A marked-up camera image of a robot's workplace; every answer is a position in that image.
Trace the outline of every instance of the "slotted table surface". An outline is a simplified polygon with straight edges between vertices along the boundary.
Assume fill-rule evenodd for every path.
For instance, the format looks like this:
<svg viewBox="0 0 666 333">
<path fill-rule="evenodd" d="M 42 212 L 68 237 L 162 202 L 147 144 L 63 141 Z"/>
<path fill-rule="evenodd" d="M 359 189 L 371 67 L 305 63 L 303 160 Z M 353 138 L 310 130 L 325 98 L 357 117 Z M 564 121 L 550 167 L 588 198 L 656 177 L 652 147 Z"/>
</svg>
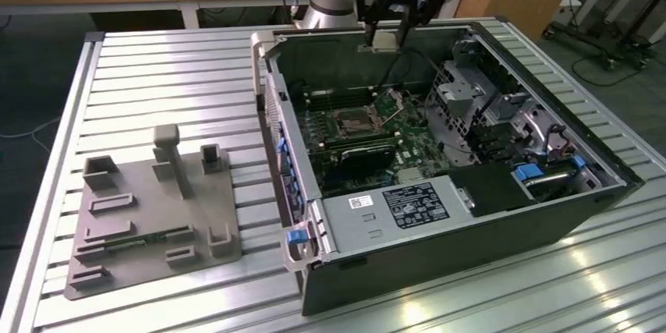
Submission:
<svg viewBox="0 0 666 333">
<path fill-rule="evenodd" d="M 664 158 L 509 24 L 480 21 L 648 183 L 556 245 L 313 317 L 282 265 L 281 223 L 253 96 L 250 35 L 277 27 L 107 34 L 86 43 L 0 331 L 660 330 L 666 325 Z M 86 158 L 230 152 L 243 258 L 76 301 L 63 296 Z"/>
</svg>

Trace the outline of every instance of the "floor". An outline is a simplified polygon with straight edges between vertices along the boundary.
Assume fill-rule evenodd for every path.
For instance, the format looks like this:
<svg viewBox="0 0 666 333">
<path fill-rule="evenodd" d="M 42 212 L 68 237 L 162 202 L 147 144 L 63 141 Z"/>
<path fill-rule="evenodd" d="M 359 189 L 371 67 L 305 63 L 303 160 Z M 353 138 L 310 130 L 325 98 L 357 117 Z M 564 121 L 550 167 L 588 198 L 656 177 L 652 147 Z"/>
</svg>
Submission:
<svg viewBox="0 0 666 333">
<path fill-rule="evenodd" d="M 612 0 L 600 2 L 604 9 Z M 630 15 L 638 12 L 648 0 L 637 0 L 624 12 L 618 24 L 626 27 Z M 598 10 L 590 19 L 601 14 Z M 666 11 L 661 5 L 656 14 Z M 202 15 L 205 27 L 261 25 L 275 20 L 273 8 L 227 9 Z M 0 16 L 0 26 L 6 18 Z M 645 33 L 654 30 L 662 20 L 652 19 Z M 88 15 L 16 16 L 10 27 L 0 31 L 0 134 L 24 133 L 39 124 L 56 118 L 64 105 L 68 86 L 78 63 L 83 36 L 96 29 Z M 566 36 L 541 41 L 541 48 L 570 70 L 581 58 L 597 51 Z M 666 44 L 657 45 L 658 56 L 666 62 Z M 629 67 L 605 71 L 594 60 L 580 63 L 580 72 L 589 80 L 610 83 L 636 73 Z M 652 146 L 666 154 L 666 65 L 653 62 L 637 74 L 614 87 L 585 85 L 602 103 L 617 113 Z M 50 147 L 58 125 L 46 127 L 38 134 Z M 0 140 L 0 306 L 4 301 L 19 248 L 23 240 L 32 205 L 46 169 L 48 154 L 38 143 L 24 137 Z"/>
</svg>

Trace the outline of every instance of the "motherboard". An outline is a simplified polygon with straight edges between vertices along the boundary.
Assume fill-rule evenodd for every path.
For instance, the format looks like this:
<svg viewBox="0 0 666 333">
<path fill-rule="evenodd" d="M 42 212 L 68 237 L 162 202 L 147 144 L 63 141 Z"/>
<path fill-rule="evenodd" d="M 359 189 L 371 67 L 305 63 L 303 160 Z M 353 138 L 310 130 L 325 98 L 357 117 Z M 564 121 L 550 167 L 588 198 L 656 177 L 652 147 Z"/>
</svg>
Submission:
<svg viewBox="0 0 666 333">
<path fill-rule="evenodd" d="M 299 123 L 325 197 L 446 173 L 449 160 L 423 116 L 423 98 L 393 88 L 369 105 L 301 113 Z"/>
</svg>

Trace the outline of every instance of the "barcode sticker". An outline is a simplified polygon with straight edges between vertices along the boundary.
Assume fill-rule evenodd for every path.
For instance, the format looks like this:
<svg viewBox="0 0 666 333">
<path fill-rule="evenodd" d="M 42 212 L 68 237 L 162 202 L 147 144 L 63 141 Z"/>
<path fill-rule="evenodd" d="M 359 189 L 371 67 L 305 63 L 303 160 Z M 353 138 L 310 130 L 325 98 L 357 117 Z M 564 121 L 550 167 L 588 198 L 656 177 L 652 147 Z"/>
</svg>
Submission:
<svg viewBox="0 0 666 333">
<path fill-rule="evenodd" d="M 353 208 L 353 210 L 371 205 L 373 205 L 373 198 L 370 195 L 365 195 L 363 197 L 355 197 L 350 199 L 350 207 Z"/>
</svg>

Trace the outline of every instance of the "blue release tab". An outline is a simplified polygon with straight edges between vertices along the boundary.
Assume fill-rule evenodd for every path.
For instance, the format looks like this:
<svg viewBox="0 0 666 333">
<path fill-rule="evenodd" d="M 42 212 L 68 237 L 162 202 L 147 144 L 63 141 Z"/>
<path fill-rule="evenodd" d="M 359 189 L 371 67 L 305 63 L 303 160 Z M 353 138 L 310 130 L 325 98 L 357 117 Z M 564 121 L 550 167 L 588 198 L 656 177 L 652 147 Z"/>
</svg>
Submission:
<svg viewBox="0 0 666 333">
<path fill-rule="evenodd" d="M 287 244 L 295 245 L 310 241 L 309 231 L 305 229 L 291 230 L 287 233 Z"/>
<path fill-rule="evenodd" d="M 517 167 L 517 177 L 521 181 L 526 179 L 534 179 L 536 177 L 544 176 L 537 164 L 525 164 Z"/>
<path fill-rule="evenodd" d="M 283 149 L 285 149 L 285 137 L 282 137 L 281 140 L 278 141 L 278 147 L 277 147 L 278 152 L 282 152 Z"/>
<path fill-rule="evenodd" d="M 574 165 L 576 168 L 581 169 L 588 163 L 585 162 L 585 159 L 580 157 L 578 155 L 574 155 Z"/>
</svg>

